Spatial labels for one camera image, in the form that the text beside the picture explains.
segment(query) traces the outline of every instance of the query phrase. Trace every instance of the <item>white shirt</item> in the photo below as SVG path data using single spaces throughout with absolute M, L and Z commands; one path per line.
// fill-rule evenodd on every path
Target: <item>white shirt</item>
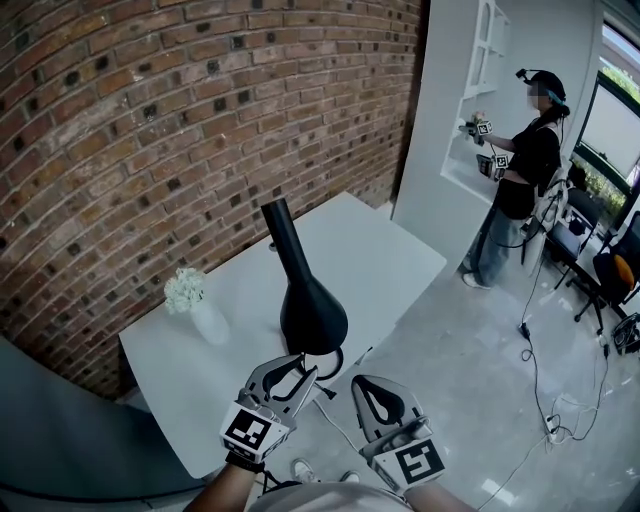
M 249 512 L 407 512 L 395 494 L 356 483 L 311 483 L 264 494 Z

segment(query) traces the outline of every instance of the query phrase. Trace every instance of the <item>floor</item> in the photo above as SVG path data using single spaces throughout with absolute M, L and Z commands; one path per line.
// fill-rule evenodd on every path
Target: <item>floor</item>
M 542 268 L 527 312 L 545 412 L 558 397 L 595 404 L 606 366 L 593 310 L 575 323 L 573 316 L 586 299 L 575 287 L 554 291 L 559 276 L 552 265 Z M 389 339 L 332 386 L 337 398 L 323 397 L 321 404 L 360 447 L 365 440 L 351 399 L 352 377 L 380 375 L 410 387 L 444 452 L 447 471 L 440 483 L 480 507 L 543 437 L 533 362 L 522 360 L 527 345 L 516 330 L 534 277 L 524 276 L 512 258 L 491 291 L 467 288 L 458 274 L 437 280 Z M 617 317 L 604 313 L 607 333 Z M 640 478 L 636 356 L 620 357 L 612 350 L 603 395 L 584 441 L 538 444 L 483 511 L 616 511 Z M 573 430 L 581 409 L 558 400 L 555 412 Z M 593 412 L 582 414 L 580 434 L 592 418 Z M 314 404 L 298 415 L 298 430 L 269 457 L 268 467 L 276 478 L 286 479 L 296 457 L 308 459 L 323 480 L 356 469 L 365 483 L 382 484 Z

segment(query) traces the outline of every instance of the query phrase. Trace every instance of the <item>black vase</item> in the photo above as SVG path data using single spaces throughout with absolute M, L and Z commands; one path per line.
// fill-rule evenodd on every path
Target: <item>black vase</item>
M 342 305 L 311 274 L 284 199 L 262 206 L 271 238 L 289 279 L 280 311 L 280 327 L 290 354 L 330 354 L 347 336 Z

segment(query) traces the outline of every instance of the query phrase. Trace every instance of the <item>sneaker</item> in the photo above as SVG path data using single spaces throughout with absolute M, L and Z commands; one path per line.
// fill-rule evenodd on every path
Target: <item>sneaker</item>
M 464 274 L 462 276 L 462 280 L 464 281 L 464 284 L 466 284 L 467 286 L 470 286 L 471 288 L 480 288 L 481 290 L 491 290 L 489 286 L 483 286 L 478 281 L 476 281 L 476 276 L 474 276 L 472 272 L 469 272 L 468 274 Z
M 296 459 L 291 463 L 291 474 L 296 482 L 309 484 L 319 482 L 309 463 L 304 459 Z
M 342 478 L 341 482 L 348 482 L 350 484 L 359 484 L 360 483 L 360 475 L 355 471 L 347 471 Z

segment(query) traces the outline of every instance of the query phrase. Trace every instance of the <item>white table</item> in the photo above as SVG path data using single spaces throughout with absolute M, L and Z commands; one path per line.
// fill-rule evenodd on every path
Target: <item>white table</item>
M 347 193 L 295 225 L 311 271 L 347 312 L 340 374 L 391 333 L 446 264 L 430 247 Z M 187 315 L 170 316 L 164 305 L 120 333 L 151 412 L 194 478 L 223 463 L 220 422 L 251 371 L 286 354 L 279 316 L 287 279 L 270 243 L 271 237 L 263 239 L 207 275 L 205 294 L 231 327 L 227 345 L 207 344 Z M 295 380 L 283 385 L 292 386 Z

